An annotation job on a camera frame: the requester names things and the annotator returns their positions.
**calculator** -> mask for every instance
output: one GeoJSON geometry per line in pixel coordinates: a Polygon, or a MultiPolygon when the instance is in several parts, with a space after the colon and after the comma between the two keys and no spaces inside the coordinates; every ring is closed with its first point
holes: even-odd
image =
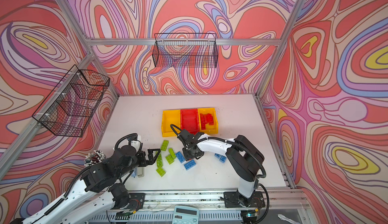
{"type": "Polygon", "coordinates": [[[173,224],[198,224],[199,210],[197,208],[177,205],[174,208],[173,224]]]}

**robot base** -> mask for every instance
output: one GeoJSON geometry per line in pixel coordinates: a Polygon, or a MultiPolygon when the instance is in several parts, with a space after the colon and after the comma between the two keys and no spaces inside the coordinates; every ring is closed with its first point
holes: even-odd
{"type": "Polygon", "coordinates": [[[146,194],[145,193],[129,193],[129,194],[131,195],[131,199],[126,209],[130,209],[130,210],[143,209],[144,197],[146,196],[146,194]]]}
{"type": "Polygon", "coordinates": [[[261,209],[265,207],[263,193],[260,191],[253,192],[249,199],[241,196],[239,192],[224,192],[226,208],[241,208],[243,206],[261,209]]]}

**wall-mounted basket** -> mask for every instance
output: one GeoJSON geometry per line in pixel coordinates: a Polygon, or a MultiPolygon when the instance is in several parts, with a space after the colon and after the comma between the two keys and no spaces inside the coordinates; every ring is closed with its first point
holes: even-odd
{"type": "Polygon", "coordinates": [[[156,33],[152,52],[155,67],[216,68],[215,33],[156,33]]]}
{"type": "Polygon", "coordinates": [[[109,77],[77,70],[48,110],[32,117],[54,135],[82,137],[108,87],[109,77]]]}

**yellow bin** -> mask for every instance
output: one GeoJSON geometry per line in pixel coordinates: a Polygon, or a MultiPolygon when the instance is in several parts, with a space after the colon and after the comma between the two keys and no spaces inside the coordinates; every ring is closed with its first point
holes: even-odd
{"type": "MultiPolygon", "coordinates": [[[[216,110],[215,108],[199,108],[198,109],[198,119],[199,119],[199,131],[212,135],[218,133],[218,121],[216,117],[216,110]],[[205,129],[202,129],[201,126],[201,114],[211,114],[213,117],[213,125],[206,124],[205,129]]],[[[175,124],[179,128],[181,128],[180,124],[180,110],[164,110],[163,116],[162,116],[162,136],[163,137],[169,137],[169,136],[177,136],[171,129],[170,124],[175,124]]]]}

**calculator display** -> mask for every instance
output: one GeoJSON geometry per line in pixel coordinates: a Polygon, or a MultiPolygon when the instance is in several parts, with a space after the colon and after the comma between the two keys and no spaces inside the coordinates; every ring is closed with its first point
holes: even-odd
{"type": "Polygon", "coordinates": [[[197,215],[197,212],[195,210],[186,210],[186,209],[177,208],[177,212],[178,213],[189,214],[189,215],[194,215],[194,216],[197,215]]]}

